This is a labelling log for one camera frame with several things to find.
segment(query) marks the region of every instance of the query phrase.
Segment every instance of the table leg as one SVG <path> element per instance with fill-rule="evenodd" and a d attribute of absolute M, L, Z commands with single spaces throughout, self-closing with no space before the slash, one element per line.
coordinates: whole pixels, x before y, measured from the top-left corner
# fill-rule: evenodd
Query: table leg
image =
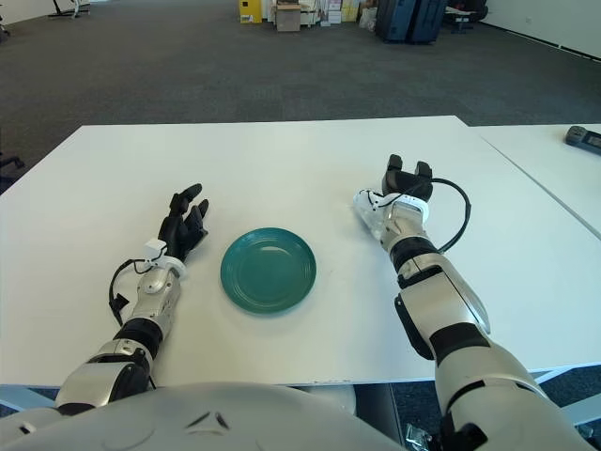
<path fill-rule="evenodd" d="M 0 385 L 0 404 L 19 412 L 36 407 L 54 407 L 54 401 L 21 385 Z"/>

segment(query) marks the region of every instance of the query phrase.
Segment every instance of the office chair leg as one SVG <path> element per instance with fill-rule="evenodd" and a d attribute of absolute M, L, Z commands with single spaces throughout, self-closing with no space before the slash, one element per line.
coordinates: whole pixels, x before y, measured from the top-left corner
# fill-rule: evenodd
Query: office chair leg
<path fill-rule="evenodd" d="M 22 167 L 25 167 L 25 163 L 23 163 L 23 161 L 19 157 L 9 157 L 9 158 L 5 158 L 4 160 L 0 160 L 0 167 L 7 166 L 11 163 L 15 163 L 15 166 L 17 166 L 17 169 L 21 169 Z"/>

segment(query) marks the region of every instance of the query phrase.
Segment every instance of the teal plate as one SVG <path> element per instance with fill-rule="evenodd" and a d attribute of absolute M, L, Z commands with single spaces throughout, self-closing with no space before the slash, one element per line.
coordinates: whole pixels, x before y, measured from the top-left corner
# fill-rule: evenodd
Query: teal plate
<path fill-rule="evenodd" d="M 235 304 L 252 313 L 277 313 L 296 305 L 315 280 L 311 248 L 282 228 L 248 232 L 223 256 L 223 289 Z"/>

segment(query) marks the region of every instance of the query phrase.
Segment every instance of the yellow box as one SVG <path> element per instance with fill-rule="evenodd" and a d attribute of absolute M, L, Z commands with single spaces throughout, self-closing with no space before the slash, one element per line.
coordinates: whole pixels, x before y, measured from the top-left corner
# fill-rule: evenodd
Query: yellow box
<path fill-rule="evenodd" d="M 239 0 L 240 23 L 261 23 L 261 0 Z"/>
<path fill-rule="evenodd" d="M 342 7 L 342 22 L 355 22 L 357 21 L 357 13 L 359 8 L 345 8 Z"/>

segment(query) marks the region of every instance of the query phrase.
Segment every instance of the white wall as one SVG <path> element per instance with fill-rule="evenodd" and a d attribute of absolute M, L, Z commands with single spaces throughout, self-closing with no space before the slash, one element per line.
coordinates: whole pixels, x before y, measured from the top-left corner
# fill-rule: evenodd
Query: white wall
<path fill-rule="evenodd" d="M 56 12 L 53 0 L 2 0 L 0 3 L 3 5 L 0 7 L 3 24 L 26 21 Z M 56 0 L 56 3 L 61 9 L 73 9 L 74 5 L 70 0 Z M 82 5 L 87 3 L 89 1 L 82 1 Z"/>
<path fill-rule="evenodd" d="M 485 23 L 601 57 L 601 0 L 488 0 Z"/>

